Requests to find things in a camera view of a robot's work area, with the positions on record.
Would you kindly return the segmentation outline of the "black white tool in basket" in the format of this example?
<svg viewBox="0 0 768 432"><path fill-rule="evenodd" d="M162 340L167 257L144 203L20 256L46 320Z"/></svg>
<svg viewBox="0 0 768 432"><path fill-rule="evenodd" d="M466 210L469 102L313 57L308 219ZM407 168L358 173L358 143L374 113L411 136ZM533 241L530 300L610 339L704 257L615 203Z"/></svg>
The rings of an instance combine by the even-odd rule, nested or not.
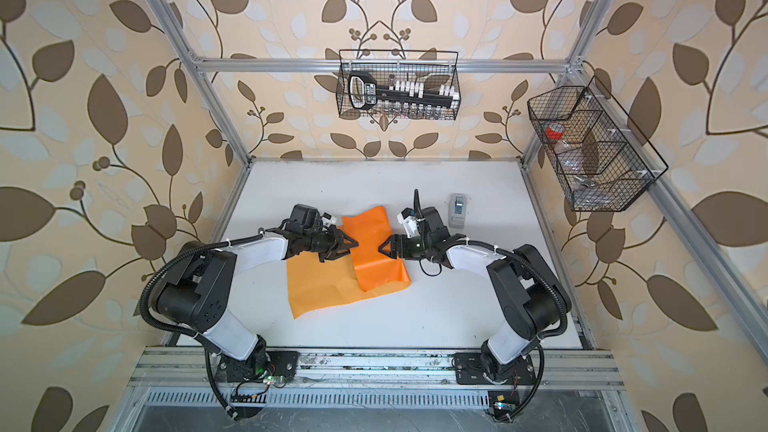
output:
<svg viewBox="0 0 768 432"><path fill-rule="evenodd" d="M345 93L354 109L366 111L442 113L457 110L461 102L460 93L444 84L437 91L418 81L390 79L380 85L368 72L352 72Z"/></svg>

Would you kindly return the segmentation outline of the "orange wrapping paper sheet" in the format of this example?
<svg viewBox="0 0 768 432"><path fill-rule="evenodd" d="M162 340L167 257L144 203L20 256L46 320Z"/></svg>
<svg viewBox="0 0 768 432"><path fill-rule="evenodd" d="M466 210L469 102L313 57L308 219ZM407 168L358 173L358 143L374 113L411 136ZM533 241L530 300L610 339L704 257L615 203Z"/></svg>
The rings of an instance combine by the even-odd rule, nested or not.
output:
<svg viewBox="0 0 768 432"><path fill-rule="evenodd" d="M304 252L286 263L288 301L295 319L308 312L400 292L411 284L404 262L378 251L392 235L383 206L344 217L342 223L343 231L359 243L349 255L321 262L316 253Z"/></svg>

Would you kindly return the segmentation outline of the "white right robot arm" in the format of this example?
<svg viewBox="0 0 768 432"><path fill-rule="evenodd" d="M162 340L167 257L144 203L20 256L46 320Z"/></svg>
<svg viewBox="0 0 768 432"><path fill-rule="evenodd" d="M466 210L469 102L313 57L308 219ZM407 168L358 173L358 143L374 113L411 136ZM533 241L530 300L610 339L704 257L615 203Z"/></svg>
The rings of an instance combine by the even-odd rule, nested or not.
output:
<svg viewBox="0 0 768 432"><path fill-rule="evenodd" d="M391 259L458 269L490 280L504 322L480 349L484 379L505 383L515 367L546 338L568 328L572 301L537 248L524 244L512 251L452 234L433 207L406 208L398 215L403 234L393 234L378 252Z"/></svg>

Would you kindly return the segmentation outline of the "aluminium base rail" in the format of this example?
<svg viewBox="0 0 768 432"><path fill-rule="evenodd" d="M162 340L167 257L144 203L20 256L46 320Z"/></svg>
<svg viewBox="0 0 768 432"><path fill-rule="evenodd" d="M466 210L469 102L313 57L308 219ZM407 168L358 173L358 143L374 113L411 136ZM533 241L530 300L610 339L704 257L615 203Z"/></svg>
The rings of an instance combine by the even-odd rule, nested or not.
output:
<svg viewBox="0 0 768 432"><path fill-rule="evenodd" d="M427 389L511 388L534 383L540 359L534 352L508 378L491 379L475 349L269 348L269 372L287 386L319 388ZM552 391L624 391L611 353L549 349L540 388ZM149 347L129 384L197 387L207 383L200 347Z"/></svg>

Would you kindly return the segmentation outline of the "aluminium frame post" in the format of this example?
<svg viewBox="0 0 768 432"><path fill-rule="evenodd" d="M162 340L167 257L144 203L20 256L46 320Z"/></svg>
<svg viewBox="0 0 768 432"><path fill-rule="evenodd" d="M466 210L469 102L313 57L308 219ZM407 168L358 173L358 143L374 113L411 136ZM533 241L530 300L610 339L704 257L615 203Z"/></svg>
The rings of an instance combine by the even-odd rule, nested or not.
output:
<svg viewBox="0 0 768 432"><path fill-rule="evenodd" d="M182 28L177 23L169 3L165 0L145 1L159 22L160 28L163 30L174 53L180 59L181 65L188 74L191 83L201 95L212 121L220 128L223 138L232 147L234 157L245 168L249 168L251 165L250 153L245 148L236 126L226 112L206 73L197 67L199 57L194 53Z"/></svg>

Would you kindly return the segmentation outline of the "grey tape dispenser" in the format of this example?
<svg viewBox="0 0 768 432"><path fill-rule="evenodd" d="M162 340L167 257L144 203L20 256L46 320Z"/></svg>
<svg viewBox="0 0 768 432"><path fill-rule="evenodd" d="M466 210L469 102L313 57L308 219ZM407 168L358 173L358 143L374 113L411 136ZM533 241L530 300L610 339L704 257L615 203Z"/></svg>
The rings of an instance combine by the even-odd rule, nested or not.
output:
<svg viewBox="0 0 768 432"><path fill-rule="evenodd" d="M463 194L452 194L449 201L449 226L463 229L467 217L467 197Z"/></svg>

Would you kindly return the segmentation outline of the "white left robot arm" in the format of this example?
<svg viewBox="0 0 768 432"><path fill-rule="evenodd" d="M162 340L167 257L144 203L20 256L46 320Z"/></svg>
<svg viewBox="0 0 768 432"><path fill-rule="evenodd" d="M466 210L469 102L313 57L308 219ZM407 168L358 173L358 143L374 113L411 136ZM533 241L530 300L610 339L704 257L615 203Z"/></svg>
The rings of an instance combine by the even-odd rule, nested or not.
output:
<svg viewBox="0 0 768 432"><path fill-rule="evenodd" d="M138 311L153 328L190 337L209 352L244 361L256 350L260 336L229 308L235 276L302 253L335 261L358 246L333 216L297 204L279 226L252 236L187 242L148 279Z"/></svg>

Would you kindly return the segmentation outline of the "red capped clear bottle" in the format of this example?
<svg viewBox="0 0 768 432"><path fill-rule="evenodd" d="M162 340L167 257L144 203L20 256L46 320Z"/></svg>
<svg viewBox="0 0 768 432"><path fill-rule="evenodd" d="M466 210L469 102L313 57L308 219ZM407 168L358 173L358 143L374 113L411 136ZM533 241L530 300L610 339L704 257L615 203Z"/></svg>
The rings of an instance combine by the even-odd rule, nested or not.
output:
<svg viewBox="0 0 768 432"><path fill-rule="evenodd" d="M572 181L575 189L591 187L593 182L585 173L585 158L581 148L573 145L565 138L566 129L562 123L549 122L545 129L545 136L552 146L561 171L567 179Z"/></svg>

